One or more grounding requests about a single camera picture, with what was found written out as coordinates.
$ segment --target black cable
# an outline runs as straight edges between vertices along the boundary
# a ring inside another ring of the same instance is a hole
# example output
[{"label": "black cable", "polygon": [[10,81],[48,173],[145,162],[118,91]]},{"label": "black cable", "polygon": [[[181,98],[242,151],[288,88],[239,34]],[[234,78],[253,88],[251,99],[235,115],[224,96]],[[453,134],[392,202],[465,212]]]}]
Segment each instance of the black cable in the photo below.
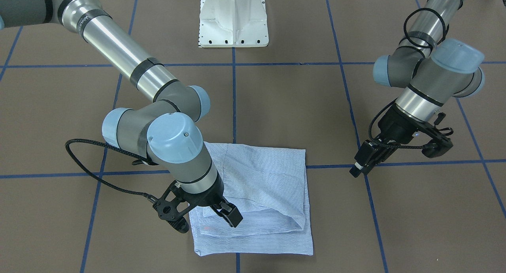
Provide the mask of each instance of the black cable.
[{"label": "black cable", "polygon": [[381,111],[378,112],[378,114],[376,114],[376,116],[374,116],[374,118],[372,118],[372,121],[369,124],[369,129],[368,129],[369,139],[372,142],[374,142],[376,145],[379,145],[380,147],[387,147],[389,149],[433,149],[434,147],[429,144],[425,144],[425,145],[389,145],[389,144],[383,143],[383,142],[372,137],[372,126],[374,125],[374,122],[376,121],[376,119],[378,119],[378,117],[383,112],[385,112],[386,109],[388,109],[388,107],[392,106],[395,103],[395,100],[393,100],[392,102],[387,104],[387,106],[383,107],[383,109],[381,109]]},{"label": "black cable", "polygon": [[88,140],[88,139],[72,139],[72,140],[68,140],[66,143],[65,143],[65,149],[67,150],[69,156],[74,160],[74,162],[77,163],[77,165],[79,165],[79,167],[81,167],[81,169],[83,169],[83,171],[85,171],[89,176],[93,177],[94,179],[96,179],[97,181],[99,181],[100,183],[104,184],[104,185],[107,185],[109,187],[111,187],[112,189],[114,190],[118,190],[118,191],[121,191],[121,192],[124,192],[124,193],[127,193],[127,194],[133,194],[133,195],[140,195],[140,196],[144,196],[146,198],[152,198],[154,197],[153,195],[151,194],[148,194],[148,193],[144,193],[144,192],[136,192],[136,191],[131,191],[131,190],[126,190],[126,189],[123,189],[121,187],[117,187],[116,185],[113,185],[113,184],[110,184],[109,182],[99,178],[98,176],[96,176],[95,174],[93,174],[93,172],[91,172],[90,170],[88,170],[84,165],[83,163],[81,163],[81,161],[79,161],[78,158],[76,158],[76,156],[74,155],[74,153],[72,152],[72,150],[70,149],[70,145],[73,144],[73,143],[76,143],[76,142],[79,142],[79,143],[87,143],[89,145],[98,145],[100,147],[106,147],[108,149],[112,149],[113,151],[115,152],[118,152],[118,153],[121,153],[121,154],[126,154],[127,156],[131,156],[133,158],[136,158],[138,160],[141,160],[143,162],[146,162],[148,164],[151,164],[153,163],[150,159],[147,159],[147,158],[143,158],[142,156],[139,156],[137,154],[134,154],[134,153],[131,153],[131,152],[127,152],[123,149],[120,149],[118,147],[114,147],[112,145],[109,145],[109,144],[106,144],[106,143],[103,143],[103,142],[99,142],[99,141],[94,141],[94,140]]},{"label": "black cable", "polygon": [[412,45],[418,47],[418,48],[424,48],[424,49],[430,49],[432,50],[434,47],[432,47],[431,44],[428,44],[428,46],[422,46],[422,45],[419,45],[419,44],[416,44],[414,41],[411,40],[411,37],[408,35],[408,31],[407,31],[407,24],[408,24],[408,21],[410,20],[410,18],[417,14],[418,12],[420,11],[428,11],[428,12],[432,12],[435,16],[437,16],[437,18],[439,19],[439,21],[441,22],[441,25],[443,26],[443,37],[441,37],[441,40],[439,40],[439,42],[437,42],[437,45],[441,44],[441,42],[443,42],[445,39],[446,39],[446,34],[448,34],[448,30],[450,29],[450,25],[446,25],[445,22],[444,22],[444,19],[443,17],[441,17],[441,14],[439,14],[436,10],[433,10],[432,8],[428,8],[428,7],[422,7],[422,8],[419,8],[417,10],[415,10],[414,12],[412,12],[412,14],[410,14],[407,18],[406,18],[406,21],[404,22],[404,26],[403,26],[403,30],[404,30],[404,36],[406,37],[406,39],[412,43]]}]

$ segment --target light blue fabric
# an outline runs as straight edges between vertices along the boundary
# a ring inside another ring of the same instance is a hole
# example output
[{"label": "light blue fabric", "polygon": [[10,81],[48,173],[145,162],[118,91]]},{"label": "light blue fabric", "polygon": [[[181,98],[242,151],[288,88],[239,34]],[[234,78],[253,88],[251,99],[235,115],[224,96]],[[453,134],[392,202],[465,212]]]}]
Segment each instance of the light blue fabric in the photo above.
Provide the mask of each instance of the light blue fabric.
[{"label": "light blue fabric", "polygon": [[209,207],[190,212],[195,253],[313,255],[306,151],[206,143],[243,220],[230,228]]}]

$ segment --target white metal mount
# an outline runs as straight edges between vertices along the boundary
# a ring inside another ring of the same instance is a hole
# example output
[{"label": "white metal mount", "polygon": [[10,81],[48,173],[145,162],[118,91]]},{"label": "white metal mount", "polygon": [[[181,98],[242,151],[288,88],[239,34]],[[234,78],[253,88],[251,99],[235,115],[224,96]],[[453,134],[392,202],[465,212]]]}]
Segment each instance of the white metal mount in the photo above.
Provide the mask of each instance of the white metal mount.
[{"label": "white metal mount", "polygon": [[200,0],[199,46],[265,47],[265,0]]}]

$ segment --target brown floor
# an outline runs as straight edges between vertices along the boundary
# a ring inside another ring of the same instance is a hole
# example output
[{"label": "brown floor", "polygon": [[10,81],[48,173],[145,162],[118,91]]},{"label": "brown floor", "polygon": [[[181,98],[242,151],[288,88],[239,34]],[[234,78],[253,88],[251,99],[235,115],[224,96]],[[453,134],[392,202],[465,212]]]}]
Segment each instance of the brown floor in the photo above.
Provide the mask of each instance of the brown floor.
[{"label": "brown floor", "polygon": [[[208,91],[206,141],[307,149],[314,256],[198,257],[191,234],[143,198],[97,188],[65,141],[103,140],[112,108],[148,100],[60,26],[0,31],[0,272],[505,272],[501,0],[466,0],[451,22],[448,37],[487,61],[485,88],[443,108],[454,148],[432,160],[399,150],[366,179],[347,172],[357,136],[400,94],[374,83],[372,62],[394,51],[417,1],[266,0],[269,46],[232,51],[197,47],[198,0],[101,0],[184,84]],[[122,187],[161,194],[171,181],[160,167],[75,149]]]}]

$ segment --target robotic arm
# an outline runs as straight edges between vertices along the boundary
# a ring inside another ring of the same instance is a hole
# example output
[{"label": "robotic arm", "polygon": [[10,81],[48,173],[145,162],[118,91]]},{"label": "robotic arm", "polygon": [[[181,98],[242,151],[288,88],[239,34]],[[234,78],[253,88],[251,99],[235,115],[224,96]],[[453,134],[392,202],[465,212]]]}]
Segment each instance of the robotic arm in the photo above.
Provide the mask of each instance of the robotic arm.
[{"label": "robotic arm", "polygon": [[[196,206],[210,206],[230,226],[242,215],[223,197],[224,185],[195,126],[210,109],[198,86],[185,87],[102,9],[99,0],[0,0],[5,27],[59,23],[79,34],[130,80],[152,103],[142,109],[118,108],[102,125],[109,145],[163,165],[175,178],[159,199],[148,196],[160,219],[176,230],[189,229],[183,217]],[[176,197],[166,201],[172,192]],[[180,203],[189,206],[178,211]]]},{"label": "robotic arm", "polygon": [[[376,82],[404,88],[404,91],[372,120],[369,139],[362,143],[355,155],[356,163],[349,171],[354,177],[368,174],[397,149],[422,149],[423,155],[435,158],[453,146],[447,137],[453,130],[436,127],[446,115],[439,113],[434,125],[428,121],[450,97],[474,95],[485,82],[479,68],[484,55],[455,39],[445,41],[449,28],[446,23],[462,4],[463,0],[428,0],[424,8],[406,19],[404,37],[394,54],[381,56],[374,63]],[[418,12],[419,17],[407,31],[407,21]],[[378,122],[381,132],[373,137],[374,121],[386,109],[385,116]],[[416,132],[427,134],[431,140],[422,146],[406,145]]]}]

